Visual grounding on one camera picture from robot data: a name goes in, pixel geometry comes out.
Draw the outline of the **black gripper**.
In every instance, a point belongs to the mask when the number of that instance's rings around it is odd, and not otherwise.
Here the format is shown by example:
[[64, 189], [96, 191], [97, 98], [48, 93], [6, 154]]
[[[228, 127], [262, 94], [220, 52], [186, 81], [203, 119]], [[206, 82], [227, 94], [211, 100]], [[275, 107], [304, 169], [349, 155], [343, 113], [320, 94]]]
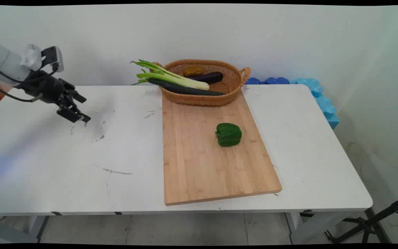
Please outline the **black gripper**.
[[45, 71], [40, 70], [30, 72], [26, 80], [15, 86], [17, 89], [23, 90], [26, 94], [36, 97], [42, 94], [41, 101], [45, 103], [54, 103], [58, 105], [57, 114], [72, 123], [78, 121], [89, 122], [91, 118], [83, 114], [74, 103], [73, 99], [84, 103], [86, 98], [76, 91], [73, 84], [54, 76], [49, 76]]

